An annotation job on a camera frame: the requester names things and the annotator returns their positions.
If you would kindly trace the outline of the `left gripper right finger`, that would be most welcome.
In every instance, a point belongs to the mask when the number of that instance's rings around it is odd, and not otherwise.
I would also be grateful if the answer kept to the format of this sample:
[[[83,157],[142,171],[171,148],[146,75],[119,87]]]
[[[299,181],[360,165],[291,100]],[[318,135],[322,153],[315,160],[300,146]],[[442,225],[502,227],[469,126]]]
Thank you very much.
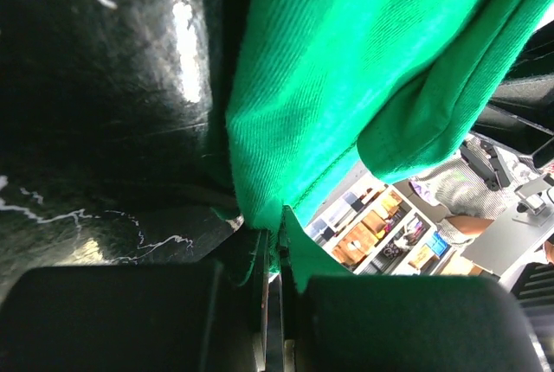
[[[285,348],[296,371],[542,371],[516,299],[482,277],[356,275],[284,208]]]

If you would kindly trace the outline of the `green t shirt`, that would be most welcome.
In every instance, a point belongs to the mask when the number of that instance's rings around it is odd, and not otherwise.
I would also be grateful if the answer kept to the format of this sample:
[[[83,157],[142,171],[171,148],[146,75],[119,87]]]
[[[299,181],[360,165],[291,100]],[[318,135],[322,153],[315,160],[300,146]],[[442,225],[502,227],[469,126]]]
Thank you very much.
[[[552,3],[250,0],[225,119],[270,271],[284,215],[309,221],[356,162],[394,183],[451,157]]]

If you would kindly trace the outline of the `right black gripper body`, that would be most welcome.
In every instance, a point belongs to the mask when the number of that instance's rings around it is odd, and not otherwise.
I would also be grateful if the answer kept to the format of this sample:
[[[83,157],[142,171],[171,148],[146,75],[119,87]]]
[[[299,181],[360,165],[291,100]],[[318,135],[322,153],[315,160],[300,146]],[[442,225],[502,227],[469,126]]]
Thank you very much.
[[[553,23],[536,31],[471,129],[536,169],[553,165]]]

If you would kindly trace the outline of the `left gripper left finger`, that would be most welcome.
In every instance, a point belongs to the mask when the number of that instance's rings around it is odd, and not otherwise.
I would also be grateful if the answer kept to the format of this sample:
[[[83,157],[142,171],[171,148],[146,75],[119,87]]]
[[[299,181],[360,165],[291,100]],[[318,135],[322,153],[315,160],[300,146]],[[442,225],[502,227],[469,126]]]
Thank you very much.
[[[26,272],[1,306],[4,371],[260,371],[267,236],[209,260]]]

